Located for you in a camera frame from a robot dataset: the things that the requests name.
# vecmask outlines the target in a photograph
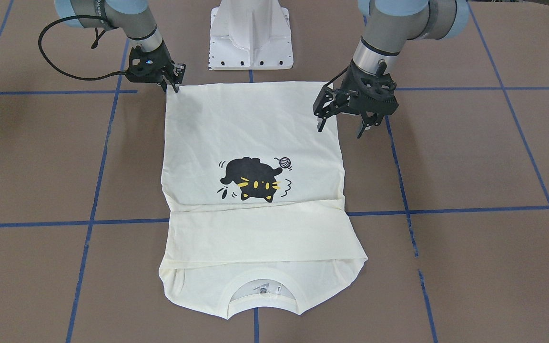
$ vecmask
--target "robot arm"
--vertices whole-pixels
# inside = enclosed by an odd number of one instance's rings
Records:
[[[66,21],[69,26],[124,30],[133,45],[124,74],[129,81],[156,83],[163,91],[168,84],[179,91],[185,64],[172,61],[147,0],[55,0],[54,4],[61,18],[92,15],[105,19],[78,18]]]
[[[390,71],[407,40],[454,37],[467,23],[464,0],[359,0],[366,28],[349,66],[322,87],[313,104],[321,131],[338,113],[360,115],[357,138],[398,107]],[[329,87],[346,72],[339,89]]]

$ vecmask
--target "white mounting bracket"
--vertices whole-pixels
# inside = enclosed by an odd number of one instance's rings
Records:
[[[289,11],[278,0],[222,0],[211,10],[209,69],[289,69]]]

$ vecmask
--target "brown surface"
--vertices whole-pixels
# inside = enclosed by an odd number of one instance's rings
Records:
[[[282,2],[296,64],[256,71],[254,80],[329,80],[348,64],[363,30],[356,2]],[[184,84],[249,80],[246,71],[207,70],[209,13],[218,3],[150,1],[172,57],[188,65]],[[0,25],[7,4],[0,2]],[[549,7],[471,6],[503,83],[549,86]],[[41,59],[37,35],[56,18],[50,0],[13,3],[0,37],[0,91],[114,91],[116,78],[71,80]],[[117,69],[122,31],[107,33],[97,50],[92,41],[91,30],[60,26],[44,48],[77,74]],[[549,209],[466,209],[547,206],[503,92],[403,90],[498,87],[473,21],[456,39],[408,42],[394,80],[402,90],[390,123],[410,210],[465,213],[412,214],[414,258],[386,127],[357,140],[358,118],[340,117],[347,211],[401,214],[352,217],[370,258],[357,281],[299,317],[260,309],[260,341],[432,342],[420,268],[440,343],[549,343]],[[121,85],[139,93],[118,96],[95,219],[167,218],[164,94],[157,85]],[[549,191],[549,91],[508,93]],[[0,223],[21,223],[0,227],[0,342],[66,340],[88,226],[26,226],[89,221],[114,98],[0,95]],[[224,321],[164,297],[157,268],[165,223],[92,228],[72,343],[254,341],[252,311]]]

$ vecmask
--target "white fabric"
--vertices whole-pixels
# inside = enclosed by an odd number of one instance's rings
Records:
[[[367,257],[344,211],[336,122],[316,130],[321,86],[168,93],[159,274],[169,300],[225,319],[259,306],[301,314],[355,280]]]

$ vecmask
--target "black cat graphic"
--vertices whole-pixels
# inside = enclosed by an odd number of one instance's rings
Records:
[[[283,169],[273,169],[259,158],[246,157],[230,161],[226,165],[226,176],[220,182],[224,185],[235,182],[240,187],[241,200],[262,198],[272,202],[275,192],[281,188],[275,179],[281,172]]]

